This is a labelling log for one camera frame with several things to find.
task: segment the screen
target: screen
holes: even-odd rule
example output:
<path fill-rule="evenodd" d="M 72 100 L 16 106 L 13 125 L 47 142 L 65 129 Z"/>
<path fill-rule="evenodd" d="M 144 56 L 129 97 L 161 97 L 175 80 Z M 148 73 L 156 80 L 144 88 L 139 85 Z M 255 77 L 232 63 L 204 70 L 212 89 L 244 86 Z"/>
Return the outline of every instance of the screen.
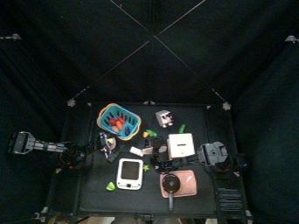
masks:
<path fill-rule="evenodd" d="M 137 180 L 137 176 L 139 176 L 139 163 L 137 162 L 131 162 L 131 161 L 124 161 L 121 168 L 123 169 L 121 169 L 120 178 L 121 179 Z"/>

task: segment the white box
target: white box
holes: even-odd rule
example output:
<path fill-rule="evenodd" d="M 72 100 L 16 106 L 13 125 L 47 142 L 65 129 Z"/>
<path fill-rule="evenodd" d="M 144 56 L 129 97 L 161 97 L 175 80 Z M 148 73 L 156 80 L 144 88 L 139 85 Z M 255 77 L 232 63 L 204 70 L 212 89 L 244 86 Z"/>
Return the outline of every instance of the white box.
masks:
<path fill-rule="evenodd" d="M 192 134 L 171 134 L 168 136 L 169 159 L 184 158 L 195 154 Z"/>

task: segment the teal basket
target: teal basket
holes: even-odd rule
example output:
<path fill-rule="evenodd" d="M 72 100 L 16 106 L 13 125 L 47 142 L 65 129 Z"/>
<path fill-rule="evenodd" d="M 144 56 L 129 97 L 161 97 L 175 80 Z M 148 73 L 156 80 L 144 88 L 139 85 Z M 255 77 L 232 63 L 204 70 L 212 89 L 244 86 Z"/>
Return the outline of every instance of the teal basket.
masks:
<path fill-rule="evenodd" d="M 116 133 L 112 130 L 112 126 L 108 124 L 111 118 L 117 118 L 120 116 L 125 123 L 123 124 L 123 129 Z M 121 108 L 117 104 L 109 103 L 97 114 L 97 126 L 115 134 L 119 139 L 127 141 L 129 140 L 137 133 L 141 124 L 141 119 L 139 115 L 129 112 L 127 109 Z"/>

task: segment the black fabric wall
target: black fabric wall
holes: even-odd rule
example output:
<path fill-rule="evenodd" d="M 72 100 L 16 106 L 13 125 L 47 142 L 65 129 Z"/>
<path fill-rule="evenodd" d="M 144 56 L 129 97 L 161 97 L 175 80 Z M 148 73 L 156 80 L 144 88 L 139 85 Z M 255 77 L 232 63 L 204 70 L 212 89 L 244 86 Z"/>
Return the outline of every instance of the black fabric wall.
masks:
<path fill-rule="evenodd" d="M 13 31 L 3 20 L 0 27 L 3 33 Z M 44 141 L 59 141 L 65 108 L 61 94 L 21 45 L 9 40 L 0 41 L 1 223 L 25 223 L 33 213 L 43 210 L 53 171 L 51 160 L 44 155 L 5 155 L 9 137 L 24 130 Z"/>
<path fill-rule="evenodd" d="M 290 44 L 234 104 L 248 155 L 247 199 L 262 223 L 298 223 L 299 45 Z"/>
<path fill-rule="evenodd" d="M 295 222 L 298 11 L 298 0 L 0 1 L 0 36 L 23 37 L 0 39 L 0 220 L 41 210 L 52 172 L 41 155 L 5 156 L 15 131 L 59 141 L 73 96 L 223 103 L 214 89 L 250 158 L 250 208 Z"/>

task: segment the green object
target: green object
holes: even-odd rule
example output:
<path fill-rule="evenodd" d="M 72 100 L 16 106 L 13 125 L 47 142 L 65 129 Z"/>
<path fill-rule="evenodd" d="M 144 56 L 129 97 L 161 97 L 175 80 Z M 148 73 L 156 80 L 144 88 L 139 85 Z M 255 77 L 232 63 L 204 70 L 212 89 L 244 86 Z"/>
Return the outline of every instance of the green object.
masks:
<path fill-rule="evenodd" d="M 149 129 L 147 129 L 145 132 L 148 133 L 149 137 L 156 137 L 156 133 Z"/>
<path fill-rule="evenodd" d="M 144 164 L 144 172 L 148 172 L 148 171 L 149 171 L 149 165 Z"/>
<path fill-rule="evenodd" d="M 179 128 L 179 133 L 182 134 L 184 132 L 186 129 L 186 124 L 182 125 L 182 127 Z"/>
<path fill-rule="evenodd" d="M 111 192 L 113 192 L 116 190 L 116 186 L 112 182 L 108 183 L 107 190 L 111 191 Z"/>

